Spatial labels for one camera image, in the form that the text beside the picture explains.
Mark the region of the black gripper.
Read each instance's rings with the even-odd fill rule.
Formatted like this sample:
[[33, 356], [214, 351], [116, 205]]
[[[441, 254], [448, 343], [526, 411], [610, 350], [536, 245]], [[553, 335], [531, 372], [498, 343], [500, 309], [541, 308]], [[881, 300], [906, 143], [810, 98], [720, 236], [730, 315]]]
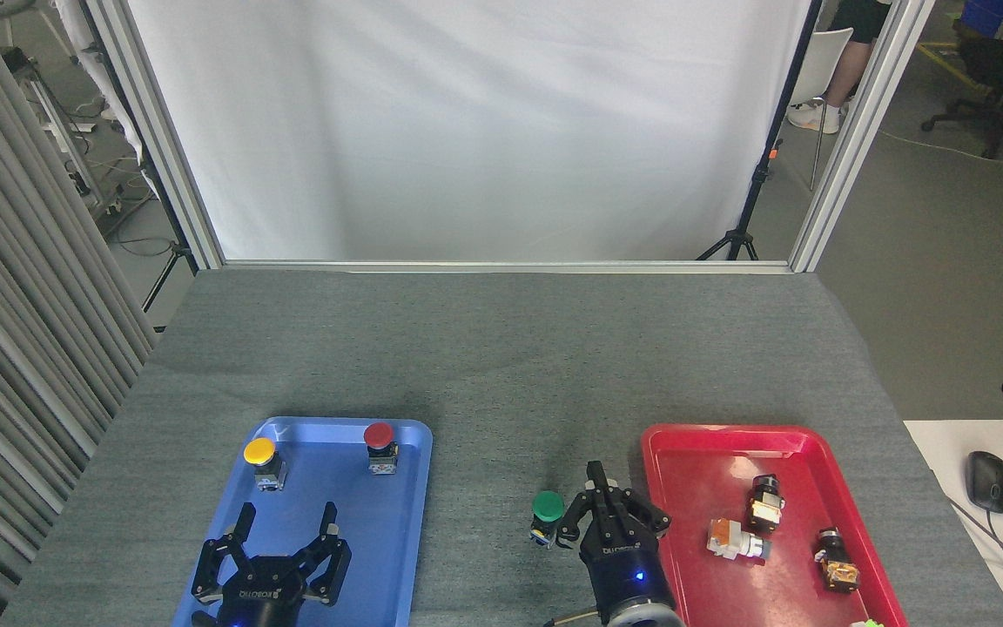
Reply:
[[[205, 540], [192, 576], [191, 594], [202, 604], [220, 602], [219, 626], [295, 626], [306, 600], [336, 604], [352, 551], [340, 536], [337, 504], [324, 504], [319, 534], [289, 556], [246, 554], [244, 543], [256, 508], [246, 502], [230, 532]], [[223, 561], [231, 558], [236, 574], [219, 583]]]
[[[622, 488], [609, 479], [601, 462], [588, 462], [588, 480], [562, 512], [556, 525], [556, 544], [577, 547], [581, 522], [590, 516], [582, 536], [580, 557], [588, 568], [598, 615], [614, 616], [633, 604], [676, 606], [668, 579], [658, 558], [658, 540], [672, 519], [636, 489]], [[629, 520], [600, 520], [608, 515]]]

